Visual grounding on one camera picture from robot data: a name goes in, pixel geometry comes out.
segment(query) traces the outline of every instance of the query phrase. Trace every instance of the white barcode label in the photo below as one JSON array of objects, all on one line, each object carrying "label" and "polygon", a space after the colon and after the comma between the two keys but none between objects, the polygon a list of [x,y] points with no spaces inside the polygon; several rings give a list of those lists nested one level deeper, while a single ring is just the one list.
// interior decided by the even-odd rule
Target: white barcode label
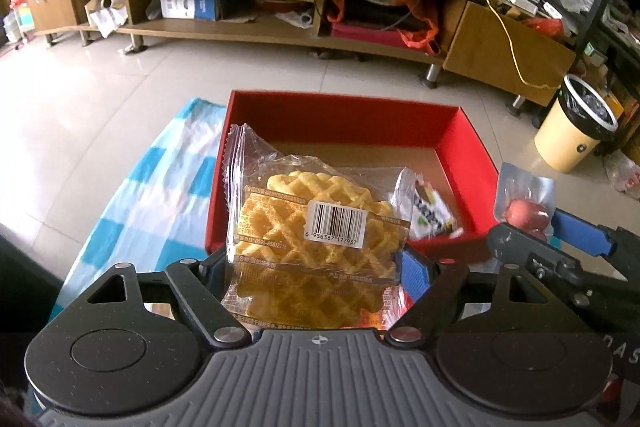
[{"label": "white barcode label", "polygon": [[362,248],[367,226],[366,210],[340,204],[309,201],[306,212],[305,239]]}]

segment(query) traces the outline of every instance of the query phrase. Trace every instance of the white floor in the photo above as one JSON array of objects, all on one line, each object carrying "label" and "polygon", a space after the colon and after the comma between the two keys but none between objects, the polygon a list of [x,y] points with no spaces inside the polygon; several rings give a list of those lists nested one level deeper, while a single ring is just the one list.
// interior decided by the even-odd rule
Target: white floor
[{"label": "white floor", "polygon": [[87,48],[43,38],[0,58],[0,231],[64,278],[130,168],[190,98],[226,104],[232,89],[306,90],[461,105],[499,167],[514,163],[558,181],[558,206],[640,234],[640,203],[618,194],[590,157],[572,174],[539,158],[528,116],[512,96],[444,73],[435,90],[421,66],[398,60],[322,61],[308,51],[232,42],[161,41],[140,55],[114,35]]}]

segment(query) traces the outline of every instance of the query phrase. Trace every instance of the blue and white checkered cloth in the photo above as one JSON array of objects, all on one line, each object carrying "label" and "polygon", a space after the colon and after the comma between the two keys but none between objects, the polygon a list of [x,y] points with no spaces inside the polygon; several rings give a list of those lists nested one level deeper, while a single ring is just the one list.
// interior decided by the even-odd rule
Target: blue and white checkered cloth
[{"label": "blue and white checkered cloth", "polygon": [[62,286],[52,317],[115,263],[161,271],[206,257],[211,183],[226,107],[194,98],[122,182]]}]

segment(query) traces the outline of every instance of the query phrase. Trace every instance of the trash can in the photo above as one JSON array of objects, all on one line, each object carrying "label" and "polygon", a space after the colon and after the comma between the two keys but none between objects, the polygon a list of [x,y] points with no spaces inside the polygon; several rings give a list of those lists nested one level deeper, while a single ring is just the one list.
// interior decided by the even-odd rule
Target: trash can
[{"label": "trash can", "polygon": [[568,74],[536,134],[536,149],[556,171],[570,172],[598,143],[613,140],[617,129],[607,102],[584,80]]}]

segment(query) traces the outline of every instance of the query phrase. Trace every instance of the silver screw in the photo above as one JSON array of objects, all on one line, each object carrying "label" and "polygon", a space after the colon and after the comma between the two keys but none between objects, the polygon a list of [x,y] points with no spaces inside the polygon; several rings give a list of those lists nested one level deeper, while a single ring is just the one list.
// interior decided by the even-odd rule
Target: silver screw
[{"label": "silver screw", "polygon": [[417,342],[422,338],[420,330],[413,326],[400,326],[395,330],[391,330],[389,335],[396,342],[407,344]]},{"label": "silver screw", "polygon": [[589,305],[589,298],[582,293],[574,293],[572,300],[579,308],[586,308]]},{"label": "silver screw", "polygon": [[244,339],[244,330],[235,326],[217,329],[213,338],[224,344],[232,344]]}]

